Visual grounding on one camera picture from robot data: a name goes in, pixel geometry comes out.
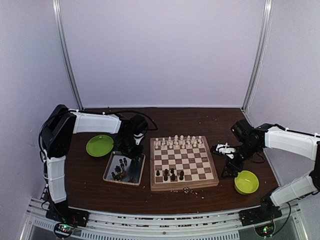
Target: robotic arm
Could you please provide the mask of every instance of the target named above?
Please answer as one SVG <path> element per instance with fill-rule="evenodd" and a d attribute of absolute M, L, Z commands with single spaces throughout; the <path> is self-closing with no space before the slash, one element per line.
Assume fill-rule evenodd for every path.
<path fill-rule="evenodd" d="M 85 226 L 88 212 L 68 207 L 65 191 L 65 160 L 73 134 L 84 132 L 116 134 L 118 150 L 132 160 L 139 161 L 143 152 L 140 141 L 148 130 L 146 119 L 136 114 L 130 119 L 119 114 L 88 113 L 58 105 L 39 133 L 44 178 L 48 184 L 51 209 L 47 218 Z"/>
<path fill-rule="evenodd" d="M 313 171 L 264 196 L 261 207 L 240 211 L 243 226 L 270 220 L 272 216 L 281 217 L 279 206 L 320 191 L 320 135 L 289 130 L 278 124 L 265 123 L 253 128 L 245 119 L 233 125 L 231 131 L 242 145 L 230 147 L 226 143 L 211 148 L 213 154 L 227 156 L 222 178 L 236 177 L 243 170 L 243 162 L 263 148 L 281 149 L 315 161 Z"/>

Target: wooden chessboard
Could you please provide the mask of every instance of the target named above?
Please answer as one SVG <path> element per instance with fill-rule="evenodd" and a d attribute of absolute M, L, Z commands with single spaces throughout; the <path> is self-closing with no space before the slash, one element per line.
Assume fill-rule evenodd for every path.
<path fill-rule="evenodd" d="M 164 138 L 164 146 L 156 148 L 156 139 L 150 139 L 150 185 L 151 191 L 182 190 L 213 187 L 219 184 L 216 167 L 210 153 L 210 148 L 205 136 L 202 144 L 186 144 L 187 137 L 183 140 L 178 138 L 178 145 L 169 146 L 168 137 Z M 168 179 L 164 181 L 165 169 L 168 169 Z M 171 179 L 171 169 L 174 169 L 175 180 Z M 184 177 L 180 180 L 180 172 L 183 170 Z"/>

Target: green plate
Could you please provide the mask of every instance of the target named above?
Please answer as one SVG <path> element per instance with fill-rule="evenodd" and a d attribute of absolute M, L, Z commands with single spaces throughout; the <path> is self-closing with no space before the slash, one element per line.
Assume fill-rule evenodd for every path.
<path fill-rule="evenodd" d="M 102 157 L 114 148 L 114 140 L 107 135 L 91 138 L 86 144 L 86 152 L 93 157 Z"/>

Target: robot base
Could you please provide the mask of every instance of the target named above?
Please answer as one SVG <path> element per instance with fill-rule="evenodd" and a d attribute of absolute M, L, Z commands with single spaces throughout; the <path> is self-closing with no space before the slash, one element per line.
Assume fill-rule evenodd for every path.
<path fill-rule="evenodd" d="M 256 208 L 242 210 L 239 212 L 239 217 L 240 217 L 240 220 L 241 220 L 243 227 L 272 220 L 271 216 L 262 219 L 260 217 L 260 215 L 261 215 L 261 207 L 260 206 L 256 207 Z M 273 216 L 274 216 L 273 219 L 277 219 L 277 218 L 282 217 L 281 210 L 280 209 L 275 210 L 272 213 L 272 217 Z"/>

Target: metal frame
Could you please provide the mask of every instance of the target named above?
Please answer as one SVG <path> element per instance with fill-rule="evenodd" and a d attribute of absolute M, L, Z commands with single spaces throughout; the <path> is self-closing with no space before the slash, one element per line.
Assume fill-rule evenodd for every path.
<path fill-rule="evenodd" d="M 254 65 L 253 65 L 253 69 L 252 69 L 252 73 L 251 73 L 251 78 L 250 78 L 248 90 L 246 92 L 243 106 L 242 106 L 242 110 L 244 112 L 247 112 L 247 109 L 250 104 L 250 100 L 251 100 L 252 95 L 255 90 L 255 85 L 256 85 L 258 77 L 259 77 L 261 60 L 262 60 L 262 57 L 263 57 L 263 54 L 265 51 L 265 47 L 266 47 L 266 42 L 268 39 L 268 32 L 269 32 L 269 27 L 270 27 L 272 7 L 273 7 L 273 0 L 265 0 L 264 13 L 263 13 L 263 18 L 262 18 L 258 48 L 256 51 L 256 56 L 255 56 L 255 60 L 254 60 Z"/>
<path fill-rule="evenodd" d="M 81 103 L 79 91 L 76 85 L 76 80 L 75 80 L 74 72 L 71 67 L 71 61 L 68 53 L 65 31 L 64 31 L 61 10 L 60 10 L 60 0 L 52 0 L 52 4 L 53 4 L 53 12 L 54 12 L 54 17 L 56 21 L 56 26 L 58 28 L 65 69 L 68 74 L 68 78 L 70 81 L 71 89 L 72 89 L 76 104 L 80 110 L 83 110 L 84 107 Z"/>
<path fill-rule="evenodd" d="M 42 209 L 43 202 L 31 199 L 19 233 L 20 240 L 29 240 L 33 226 L 53 230 L 56 222 L 46 218 L 48 203 L 43 204 Z M 299 205 L 296 202 L 291 205 L 291 217 L 299 240 L 308 240 Z M 239 210 L 241 209 L 173 215 L 135 215 L 89 210 L 87 226 L 78 227 L 72 236 L 83 240 L 239 240 L 240 230 L 254 227 L 242 227 Z M 285 206 L 281 210 L 281 218 L 285 219 L 289 208 Z"/>

